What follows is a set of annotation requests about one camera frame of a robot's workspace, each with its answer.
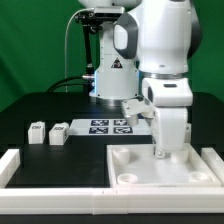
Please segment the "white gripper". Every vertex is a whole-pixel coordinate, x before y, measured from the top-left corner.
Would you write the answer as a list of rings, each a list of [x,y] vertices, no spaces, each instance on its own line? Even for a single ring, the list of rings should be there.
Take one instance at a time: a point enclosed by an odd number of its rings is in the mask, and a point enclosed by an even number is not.
[[[188,120],[187,107],[193,102],[188,79],[144,78],[142,94],[153,111],[152,135],[156,142],[155,157],[163,159],[164,151],[182,150]]]

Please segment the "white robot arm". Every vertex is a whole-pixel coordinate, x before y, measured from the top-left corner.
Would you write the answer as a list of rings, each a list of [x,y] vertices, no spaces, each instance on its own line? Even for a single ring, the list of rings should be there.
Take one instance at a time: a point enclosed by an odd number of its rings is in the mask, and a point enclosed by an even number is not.
[[[122,57],[139,61],[143,99],[124,101],[122,112],[131,126],[138,123],[139,114],[151,120],[156,157],[186,157],[187,108],[193,94],[183,74],[201,41],[193,0],[79,1],[91,8],[111,4],[132,8],[118,19],[113,43]]]

